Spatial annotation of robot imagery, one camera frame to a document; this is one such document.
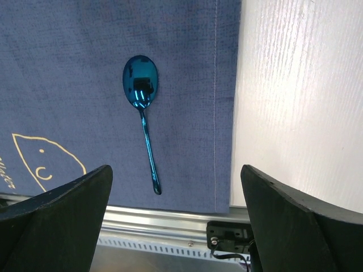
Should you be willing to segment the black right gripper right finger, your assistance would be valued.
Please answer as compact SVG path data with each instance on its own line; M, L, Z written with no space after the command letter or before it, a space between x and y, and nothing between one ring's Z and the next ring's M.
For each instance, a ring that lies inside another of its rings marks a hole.
M241 182L263 271L362 271L362 214L251 165Z

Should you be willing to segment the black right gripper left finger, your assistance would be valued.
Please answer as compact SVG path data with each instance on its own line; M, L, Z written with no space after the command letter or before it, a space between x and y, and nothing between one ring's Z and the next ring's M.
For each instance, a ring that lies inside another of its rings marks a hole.
M113 180L111 166L1 208L1 271L89 271Z

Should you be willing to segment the blue cloth placemat with fish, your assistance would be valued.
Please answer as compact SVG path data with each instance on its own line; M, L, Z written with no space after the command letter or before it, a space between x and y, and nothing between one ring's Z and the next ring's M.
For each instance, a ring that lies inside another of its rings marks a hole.
M2 1L1 193L35 196L101 165L112 206L226 213L240 1ZM145 110L153 191L123 70L158 70Z

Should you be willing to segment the blue metallic spoon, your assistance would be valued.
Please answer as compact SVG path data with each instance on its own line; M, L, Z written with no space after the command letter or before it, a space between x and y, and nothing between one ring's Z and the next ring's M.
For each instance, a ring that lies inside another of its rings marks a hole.
M149 129L145 110L154 101L158 91L158 70L155 63L147 56L137 55L130 58L123 70L123 89L126 99L138 110L149 158L153 191L162 194L157 168L151 148Z

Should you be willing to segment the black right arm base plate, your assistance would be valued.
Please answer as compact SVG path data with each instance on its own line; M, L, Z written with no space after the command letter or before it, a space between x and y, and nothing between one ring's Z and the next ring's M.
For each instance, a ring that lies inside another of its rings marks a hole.
M211 250L249 254L253 239L252 227L247 223L211 221L206 225L207 246Z

